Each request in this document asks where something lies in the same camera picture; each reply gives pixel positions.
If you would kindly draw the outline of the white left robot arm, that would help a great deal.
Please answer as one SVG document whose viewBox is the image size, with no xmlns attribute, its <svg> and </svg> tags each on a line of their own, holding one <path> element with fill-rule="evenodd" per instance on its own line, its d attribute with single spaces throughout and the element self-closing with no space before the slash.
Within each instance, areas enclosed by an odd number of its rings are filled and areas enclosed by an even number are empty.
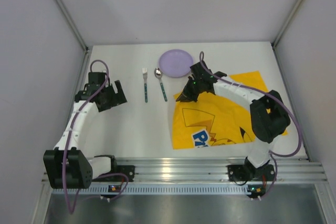
<svg viewBox="0 0 336 224">
<path fill-rule="evenodd" d="M 148 101 L 143 92 L 139 78 L 108 83 L 106 73 L 89 73 L 59 142 L 43 155 L 53 189 L 86 189 L 94 182 L 126 185 L 135 174 L 126 158 L 191 157 L 191 144 L 173 142 L 174 100 L 165 102 L 158 87 Z"/>
</svg>

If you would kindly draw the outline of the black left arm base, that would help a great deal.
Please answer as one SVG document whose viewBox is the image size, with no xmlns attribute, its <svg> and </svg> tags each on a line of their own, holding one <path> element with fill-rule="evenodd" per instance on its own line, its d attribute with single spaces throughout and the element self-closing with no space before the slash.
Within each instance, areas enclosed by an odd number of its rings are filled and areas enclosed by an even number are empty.
<svg viewBox="0 0 336 224">
<path fill-rule="evenodd" d="M 117 169 L 115 171 L 112 171 L 112 173 L 122 173 L 127 176 L 129 179 L 129 182 L 134 181 L 135 176 L 135 166 L 134 165 L 118 165 Z M 126 179 L 122 176 L 109 176 L 104 177 L 100 175 L 99 178 L 96 178 L 93 180 L 94 182 L 126 182 Z"/>
</svg>

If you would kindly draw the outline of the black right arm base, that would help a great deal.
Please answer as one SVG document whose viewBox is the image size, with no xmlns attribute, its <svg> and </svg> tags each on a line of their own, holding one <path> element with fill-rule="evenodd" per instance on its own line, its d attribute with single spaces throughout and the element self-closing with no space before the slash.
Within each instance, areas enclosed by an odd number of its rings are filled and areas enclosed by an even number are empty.
<svg viewBox="0 0 336 224">
<path fill-rule="evenodd" d="M 275 168 L 271 164 L 255 168 L 242 164 L 228 165 L 228 178 L 237 185 L 245 185 L 248 182 L 271 182 L 275 179 Z"/>
</svg>

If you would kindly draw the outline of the fork with teal handle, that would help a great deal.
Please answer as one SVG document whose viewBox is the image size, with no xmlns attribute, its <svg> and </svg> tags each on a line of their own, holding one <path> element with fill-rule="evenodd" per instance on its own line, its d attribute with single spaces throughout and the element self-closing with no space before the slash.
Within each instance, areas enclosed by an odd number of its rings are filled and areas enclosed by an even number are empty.
<svg viewBox="0 0 336 224">
<path fill-rule="evenodd" d="M 148 87 L 147 87 L 148 70 L 147 70 L 147 68 L 142 69 L 142 76 L 143 76 L 143 81 L 144 81 L 145 103 L 147 103 L 148 102 Z"/>
</svg>

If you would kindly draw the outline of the spoon with teal handle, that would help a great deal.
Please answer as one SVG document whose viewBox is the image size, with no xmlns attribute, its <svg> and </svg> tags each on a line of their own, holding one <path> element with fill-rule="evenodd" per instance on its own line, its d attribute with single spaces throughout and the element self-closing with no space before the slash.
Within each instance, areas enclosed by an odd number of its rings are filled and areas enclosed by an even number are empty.
<svg viewBox="0 0 336 224">
<path fill-rule="evenodd" d="M 159 68 L 155 68 L 154 75 L 159 80 L 164 101 L 167 102 L 167 96 L 166 96 L 165 88 L 164 88 L 164 85 L 163 85 L 163 82 L 162 82 L 163 73 Z"/>
</svg>

